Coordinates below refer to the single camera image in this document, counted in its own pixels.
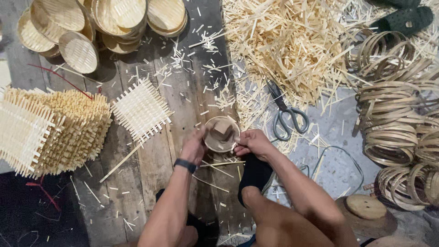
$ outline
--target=black wristband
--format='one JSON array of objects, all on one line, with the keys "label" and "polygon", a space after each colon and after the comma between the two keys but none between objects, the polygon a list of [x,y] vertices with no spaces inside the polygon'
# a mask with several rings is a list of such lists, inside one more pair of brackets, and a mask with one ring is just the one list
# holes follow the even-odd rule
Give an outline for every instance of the black wristband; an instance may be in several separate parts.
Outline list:
[{"label": "black wristband", "polygon": [[195,170],[197,169],[197,166],[194,165],[193,163],[187,161],[187,160],[182,160],[182,159],[177,159],[174,163],[174,167],[176,165],[180,165],[183,167],[186,167],[191,173],[194,173]]}]

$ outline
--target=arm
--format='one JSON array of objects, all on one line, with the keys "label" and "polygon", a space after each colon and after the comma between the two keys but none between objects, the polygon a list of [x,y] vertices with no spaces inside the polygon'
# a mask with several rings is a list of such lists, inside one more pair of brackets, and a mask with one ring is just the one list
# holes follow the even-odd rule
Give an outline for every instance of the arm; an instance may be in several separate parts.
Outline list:
[{"label": "arm", "polygon": [[[194,130],[184,142],[180,158],[196,165],[206,152],[202,143],[205,126]],[[139,247],[176,246],[186,225],[187,203],[191,173],[182,166],[175,166],[168,187],[154,206],[139,239]]]},{"label": "arm", "polygon": [[334,200],[305,176],[267,139],[261,130],[241,133],[235,148],[238,156],[254,153],[275,170],[284,184],[296,212],[322,231],[336,246],[357,246],[355,236]]}]

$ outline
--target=red wire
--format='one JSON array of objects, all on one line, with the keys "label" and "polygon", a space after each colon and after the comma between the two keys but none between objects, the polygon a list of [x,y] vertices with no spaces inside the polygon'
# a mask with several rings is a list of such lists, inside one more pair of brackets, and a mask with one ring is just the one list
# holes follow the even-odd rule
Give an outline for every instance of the red wire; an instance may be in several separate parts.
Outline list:
[{"label": "red wire", "polygon": [[37,68],[40,68],[40,69],[47,70],[47,71],[49,71],[49,72],[52,72],[53,74],[55,74],[55,75],[61,77],[63,80],[65,80],[66,82],[68,82],[70,85],[72,85],[74,88],[76,88],[79,92],[83,93],[83,94],[84,94],[85,96],[87,96],[89,99],[93,100],[92,97],[88,96],[88,94],[84,93],[84,91],[82,91],[81,89],[77,88],[75,85],[73,85],[71,82],[69,82],[68,80],[66,80],[64,77],[62,77],[60,74],[56,73],[55,71],[53,71],[53,70],[51,70],[51,69],[48,69],[48,68],[41,67],[41,66],[37,66],[37,65],[33,65],[33,64],[29,64],[29,63],[28,63],[28,65],[30,65],[30,66],[34,66],[34,67],[37,67]]},{"label": "red wire", "polygon": [[44,192],[44,194],[46,194],[46,196],[49,198],[49,200],[51,201],[51,203],[53,203],[53,205],[55,206],[56,210],[58,210],[58,212],[61,212],[61,209],[58,207],[58,204],[54,201],[54,199],[49,195],[49,193],[47,193],[47,191],[43,188],[42,183],[43,183],[43,178],[44,176],[41,177],[40,179],[40,183],[32,183],[32,182],[27,182],[26,185],[27,186],[38,186],[42,189],[42,191]]}]

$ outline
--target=wooden floor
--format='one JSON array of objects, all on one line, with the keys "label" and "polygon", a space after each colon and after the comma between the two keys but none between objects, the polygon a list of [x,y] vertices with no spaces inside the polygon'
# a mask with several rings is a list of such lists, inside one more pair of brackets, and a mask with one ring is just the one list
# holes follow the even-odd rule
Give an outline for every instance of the wooden floor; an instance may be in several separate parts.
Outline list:
[{"label": "wooden floor", "polygon": [[[230,77],[228,67],[222,68],[221,72],[213,70],[212,74],[205,73],[205,75],[203,75],[205,70],[201,69],[202,65],[212,64],[210,59],[215,61],[217,67],[229,64],[224,37],[215,40],[219,53],[213,55],[206,52],[201,46],[188,48],[189,45],[201,40],[201,36],[193,32],[193,29],[198,29],[201,25],[204,25],[204,28],[201,29],[200,33],[204,30],[213,33],[222,29],[219,1],[189,0],[184,1],[184,4],[189,19],[186,30],[180,34],[177,47],[179,50],[182,49],[182,53],[195,52],[195,54],[190,57],[190,62],[184,62],[184,67],[188,72],[181,69],[181,73],[172,73],[165,80],[165,83],[172,85],[172,87],[159,87],[160,94],[166,98],[171,110],[175,111],[171,117],[172,124],[167,124],[160,134],[154,135],[144,144],[144,149],[139,149],[116,172],[103,183],[99,183],[99,180],[135,147],[134,144],[127,145],[133,142],[128,131],[113,121],[101,154],[94,162],[86,163],[92,177],[85,167],[75,171],[74,183],[80,198],[78,202],[84,205],[84,207],[81,206],[81,210],[91,246],[108,246],[137,240],[155,205],[155,194],[167,185],[173,170],[172,163],[178,157],[185,135],[193,130],[195,124],[205,123],[214,116],[229,115],[236,119],[234,108],[227,107],[221,112],[217,107],[207,106],[208,104],[216,104],[214,96],[218,96],[219,91],[224,88],[226,83],[224,78],[221,80],[219,88],[203,93],[205,86],[212,88],[212,84],[217,78],[223,77],[223,73],[228,78]],[[55,65],[64,62],[61,57],[55,59],[41,57],[19,43],[15,35],[15,28],[21,13],[28,6],[29,2],[25,0],[3,0],[0,3],[0,14],[4,26],[3,37],[8,40],[5,49],[12,86],[23,89],[37,87],[42,90],[46,90],[48,87],[56,91],[73,89],[58,76],[27,65],[34,64],[55,69]],[[138,51],[125,55],[115,55],[108,50],[102,51],[99,54],[99,69],[86,75],[103,83],[102,94],[108,97],[109,102],[122,94],[134,82],[135,79],[131,82],[129,80],[132,75],[136,75],[136,68],[140,78],[149,75],[152,83],[157,86],[163,77],[152,75],[165,64],[171,64],[174,61],[171,59],[174,42],[161,38],[149,28],[147,30],[145,36],[152,37],[150,44],[143,43]],[[97,84],[93,81],[63,70],[59,70],[58,73],[81,90],[91,93],[96,93],[98,90]],[[229,87],[230,91],[233,92],[232,83]],[[219,225],[220,235],[235,234],[241,232],[244,227],[251,227],[251,217],[237,200],[239,179],[236,165],[223,166],[219,169],[233,175],[234,178],[213,171],[209,167],[200,168],[195,175],[230,192],[218,190],[193,178],[189,208],[196,217],[201,217],[205,223],[214,221],[215,223],[212,225]],[[85,182],[105,208],[100,207],[100,204],[85,186]],[[220,202],[226,204],[227,207],[221,207]],[[123,219],[136,225],[133,230],[128,228]]]}]

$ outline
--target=scissors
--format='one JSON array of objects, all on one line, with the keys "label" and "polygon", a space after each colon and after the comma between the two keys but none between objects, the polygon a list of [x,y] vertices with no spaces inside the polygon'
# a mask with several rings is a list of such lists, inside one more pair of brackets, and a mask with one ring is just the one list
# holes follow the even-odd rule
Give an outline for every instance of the scissors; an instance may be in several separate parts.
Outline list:
[{"label": "scissors", "polygon": [[[273,97],[274,101],[276,102],[277,106],[279,107],[279,112],[274,117],[273,122],[273,132],[274,136],[278,138],[281,141],[287,142],[291,138],[291,130],[288,128],[287,124],[285,123],[284,119],[282,118],[282,114],[284,112],[288,112],[291,115],[291,118],[293,119],[294,127],[296,128],[297,132],[300,134],[305,133],[308,130],[309,127],[309,118],[308,116],[301,110],[294,108],[294,107],[287,107],[284,103],[284,99],[282,98],[282,93],[280,88],[273,82],[273,81],[267,81],[268,88],[270,89],[271,96]],[[297,124],[297,118],[296,113],[300,114],[303,117],[303,120],[305,121],[305,124],[302,126],[302,129]],[[281,137],[276,129],[277,123],[281,122],[282,127],[284,128],[285,132],[287,132],[287,137]]]}]

